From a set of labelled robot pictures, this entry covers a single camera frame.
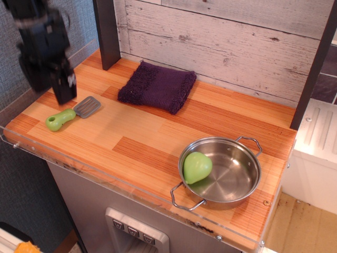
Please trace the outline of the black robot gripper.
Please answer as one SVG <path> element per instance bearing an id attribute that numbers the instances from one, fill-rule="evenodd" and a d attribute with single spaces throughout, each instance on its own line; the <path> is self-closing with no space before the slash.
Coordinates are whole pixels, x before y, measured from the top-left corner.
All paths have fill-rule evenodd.
<path id="1" fill-rule="evenodd" d="M 17 18 L 16 26 L 22 37 L 19 64 L 31 88 L 42 92 L 52 85 L 59 104 L 76 98 L 76 76 L 65 55 L 70 42 L 60 12 Z"/>

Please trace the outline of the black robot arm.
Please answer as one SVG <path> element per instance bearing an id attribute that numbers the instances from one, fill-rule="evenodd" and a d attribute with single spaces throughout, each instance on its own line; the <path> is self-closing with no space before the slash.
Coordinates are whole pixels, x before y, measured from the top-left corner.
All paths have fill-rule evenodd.
<path id="1" fill-rule="evenodd" d="M 19 64 L 31 88 L 52 87 L 59 104 L 77 96 L 76 77 L 65 51 L 70 42 L 64 20 L 47 1 L 4 1 L 22 41 Z"/>

